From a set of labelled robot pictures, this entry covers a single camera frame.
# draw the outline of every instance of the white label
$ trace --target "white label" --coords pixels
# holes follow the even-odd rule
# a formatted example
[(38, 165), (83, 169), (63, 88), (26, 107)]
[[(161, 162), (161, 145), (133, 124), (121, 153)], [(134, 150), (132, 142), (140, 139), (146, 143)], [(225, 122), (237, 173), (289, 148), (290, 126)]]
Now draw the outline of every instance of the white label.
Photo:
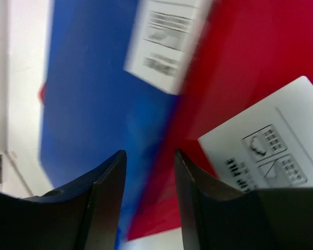
[(178, 94), (208, 13), (203, 3), (211, 0), (141, 0), (125, 70)]
[(199, 143), (219, 178), (235, 188), (313, 186), (313, 85), (296, 79)]

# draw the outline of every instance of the black line on label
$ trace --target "black line on label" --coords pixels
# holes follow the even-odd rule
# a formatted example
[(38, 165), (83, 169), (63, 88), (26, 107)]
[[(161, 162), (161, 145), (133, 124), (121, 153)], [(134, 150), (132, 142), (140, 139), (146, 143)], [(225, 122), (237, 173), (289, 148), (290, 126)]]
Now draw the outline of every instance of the black line on label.
[(304, 148), (304, 146), (302, 145), (302, 143), (300, 142), (299, 138), (297, 137), (296, 133), (293, 131), (293, 129), (291, 128), (290, 124), (288, 123), (288, 121), (285, 119), (285, 117), (283, 116), (282, 112), (280, 111), (280, 109), (278, 107), (275, 107), (277, 113), (280, 115), (280, 117), (282, 118), (282, 120), (285, 122), (285, 125), (288, 127), (288, 129), (290, 130), (291, 134), (293, 135), (294, 139), (297, 141), (298, 145), (302, 148), (302, 150), (304, 151), (306, 157), (309, 159), (309, 161), (312, 163), (313, 165), (313, 160), (312, 158), (309, 156), (308, 152), (306, 151), (306, 149)]
[(183, 7), (191, 7), (191, 8), (198, 9), (197, 7), (190, 5), (190, 4), (180, 4), (180, 3), (172, 3), (172, 2), (157, 1), (157, 0), (151, 0), (151, 2), (160, 3), (160, 4), (170, 4), (170, 5), (176, 5), (176, 6), (183, 6)]
[(161, 46), (163, 46), (163, 47), (171, 48), (171, 49), (173, 49), (173, 50), (175, 50), (175, 51), (180, 51), (179, 49), (172, 48), (172, 47), (169, 47), (169, 46), (166, 46), (166, 45), (163, 45), (163, 44), (161, 44), (161, 43), (157, 43), (157, 42), (154, 42), (154, 41), (151, 41), (151, 40), (148, 40), (148, 39), (144, 39), (144, 40), (145, 40), (145, 41), (148, 41), (148, 42), (151, 42), (151, 43), (159, 44), (159, 45), (161, 45)]
[[(163, 27), (163, 28), (170, 29), (170, 30), (176, 30), (176, 29), (173, 29), (173, 28), (169, 28), (167, 26), (162, 26), (162, 25), (159, 25), (159, 24), (155, 24), (153, 22), (148, 22), (148, 24), (155, 25), (155, 26), (158, 26), (158, 27)], [(188, 33), (188, 32), (185, 32), (183, 30), (176, 30), (176, 31), (183, 32), (183, 33)]]
[(158, 13), (158, 14), (162, 14), (162, 15), (165, 15), (165, 16), (170, 16), (170, 17), (179, 17), (179, 18), (183, 18), (183, 19), (187, 19), (187, 20), (191, 20), (191, 21), (193, 21), (193, 19), (186, 18), (186, 17), (180, 17), (180, 16), (176, 16), (176, 15), (165, 14), (165, 13), (162, 13), (162, 12), (157, 12), (157, 11), (153, 11), (153, 10), (151, 10), (151, 12), (153, 12), (153, 13)]

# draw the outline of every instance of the blue surface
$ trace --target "blue surface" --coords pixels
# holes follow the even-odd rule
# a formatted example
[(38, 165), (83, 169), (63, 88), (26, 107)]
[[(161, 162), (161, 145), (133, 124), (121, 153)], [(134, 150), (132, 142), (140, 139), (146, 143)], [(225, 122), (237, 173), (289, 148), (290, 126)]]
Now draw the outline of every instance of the blue surface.
[(177, 100), (123, 70), (136, 7), (136, 0), (56, 1), (43, 118), (41, 162), (55, 187), (126, 150), (119, 239)]

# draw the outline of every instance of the blue panel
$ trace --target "blue panel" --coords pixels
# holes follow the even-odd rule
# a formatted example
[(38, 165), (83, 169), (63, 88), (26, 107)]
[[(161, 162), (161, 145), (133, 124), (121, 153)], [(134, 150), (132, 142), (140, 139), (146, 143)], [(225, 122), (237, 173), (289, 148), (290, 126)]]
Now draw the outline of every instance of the blue panel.
[(55, 187), (127, 151), (122, 232), (177, 99), (123, 70), (136, 7), (137, 0), (56, 1), (41, 149)]

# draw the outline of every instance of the sticker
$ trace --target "sticker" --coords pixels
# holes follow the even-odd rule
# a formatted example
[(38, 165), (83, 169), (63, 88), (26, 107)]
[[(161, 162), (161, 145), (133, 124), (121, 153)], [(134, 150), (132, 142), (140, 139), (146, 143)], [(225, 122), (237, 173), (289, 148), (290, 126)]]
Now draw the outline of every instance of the sticker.
[(178, 94), (211, 0), (141, 0), (125, 70)]
[(313, 85), (302, 76), (198, 140), (234, 188), (313, 186)]

